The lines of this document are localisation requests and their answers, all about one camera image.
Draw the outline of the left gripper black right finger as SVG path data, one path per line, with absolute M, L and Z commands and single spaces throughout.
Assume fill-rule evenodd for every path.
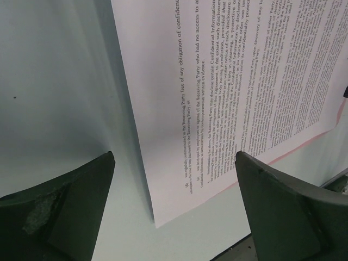
M 347 196 L 238 152 L 235 169 L 258 260 L 347 260 Z

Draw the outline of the white printed paper sheet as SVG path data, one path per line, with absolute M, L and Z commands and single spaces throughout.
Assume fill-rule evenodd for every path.
M 347 1 L 112 1 L 156 227 L 337 125 Z

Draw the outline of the pink clipboard folder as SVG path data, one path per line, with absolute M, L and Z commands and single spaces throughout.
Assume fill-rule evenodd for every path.
M 218 85 L 197 99 L 197 181 L 192 196 L 205 202 L 237 181 L 235 157 L 243 151 L 273 163 L 339 121 L 347 84 L 315 84 L 304 92 L 294 86 L 271 88 Z

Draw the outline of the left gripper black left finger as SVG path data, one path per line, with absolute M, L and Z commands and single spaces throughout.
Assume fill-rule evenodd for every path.
M 114 168 L 107 152 L 1 197 L 1 260 L 91 260 Z

